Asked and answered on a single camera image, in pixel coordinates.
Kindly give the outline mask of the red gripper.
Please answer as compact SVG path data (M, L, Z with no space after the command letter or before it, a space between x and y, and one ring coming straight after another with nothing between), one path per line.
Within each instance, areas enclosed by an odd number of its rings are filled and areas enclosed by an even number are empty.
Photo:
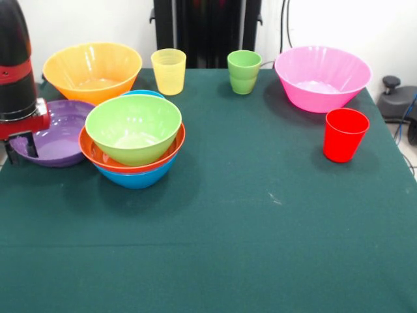
M50 113L48 105L43 98L36 100L35 111L31 115L15 121L1 121L1 141L4 141L5 151L9 162L12 165L19 164L19 156L11 146L9 139L21 134L26 134L27 154L29 157L36 158L37 150L33 133L47 130L50 127Z

